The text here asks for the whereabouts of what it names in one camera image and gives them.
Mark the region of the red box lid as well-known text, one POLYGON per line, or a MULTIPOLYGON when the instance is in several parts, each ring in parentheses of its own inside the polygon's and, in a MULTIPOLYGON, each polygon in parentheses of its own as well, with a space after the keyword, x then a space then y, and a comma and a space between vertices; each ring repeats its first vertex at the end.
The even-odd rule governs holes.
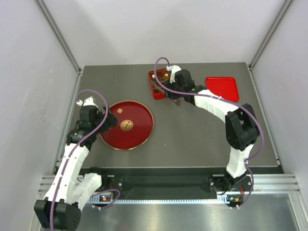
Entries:
POLYGON ((206 77, 205 85, 212 93, 226 100, 236 103, 240 99, 236 80, 233 77, 206 77))

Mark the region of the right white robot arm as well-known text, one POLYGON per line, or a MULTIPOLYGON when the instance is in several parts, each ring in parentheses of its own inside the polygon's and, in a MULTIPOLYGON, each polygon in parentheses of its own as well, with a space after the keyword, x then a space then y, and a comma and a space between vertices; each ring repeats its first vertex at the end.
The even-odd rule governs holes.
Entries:
POLYGON ((173 101, 183 98, 218 117, 225 124, 228 144, 231 146, 229 162, 225 170, 225 186, 237 190, 246 177, 245 163, 255 145, 260 131, 251 105, 238 105, 213 94, 202 85, 195 85, 187 69, 177 65, 166 67, 170 79, 163 82, 165 96, 173 101))

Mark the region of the round dark red plate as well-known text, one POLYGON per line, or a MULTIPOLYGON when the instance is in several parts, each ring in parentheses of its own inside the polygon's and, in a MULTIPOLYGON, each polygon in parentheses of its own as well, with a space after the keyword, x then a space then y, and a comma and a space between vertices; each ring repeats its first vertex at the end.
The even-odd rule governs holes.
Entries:
POLYGON ((116 150, 132 150, 144 144, 154 129, 154 117, 148 107, 136 101, 121 101, 109 107, 118 125, 100 134, 103 142, 116 150))

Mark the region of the metal tongs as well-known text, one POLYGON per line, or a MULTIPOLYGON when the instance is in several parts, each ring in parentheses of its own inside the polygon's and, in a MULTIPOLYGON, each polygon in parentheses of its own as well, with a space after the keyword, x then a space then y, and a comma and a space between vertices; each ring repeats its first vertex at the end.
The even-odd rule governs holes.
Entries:
POLYGON ((154 81, 153 79, 151 79, 151 84, 153 85, 154 89, 159 91, 160 93, 164 94, 164 97, 169 100, 169 101, 172 101, 175 105, 177 106, 180 106, 180 100, 179 99, 171 99, 167 96, 167 91, 166 90, 163 90, 161 87, 159 87, 157 85, 157 82, 154 81))

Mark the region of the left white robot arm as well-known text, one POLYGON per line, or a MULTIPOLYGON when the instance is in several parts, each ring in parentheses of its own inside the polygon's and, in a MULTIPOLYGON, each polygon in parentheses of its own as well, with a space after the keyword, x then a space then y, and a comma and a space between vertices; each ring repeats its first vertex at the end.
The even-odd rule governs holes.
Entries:
POLYGON ((100 110, 94 103, 82 105, 79 120, 66 137, 64 155, 53 183, 44 198, 34 204, 43 228, 75 231, 93 193, 108 188, 109 179, 102 174, 87 173, 81 182, 77 178, 97 135, 117 125, 118 120, 109 107, 100 110))

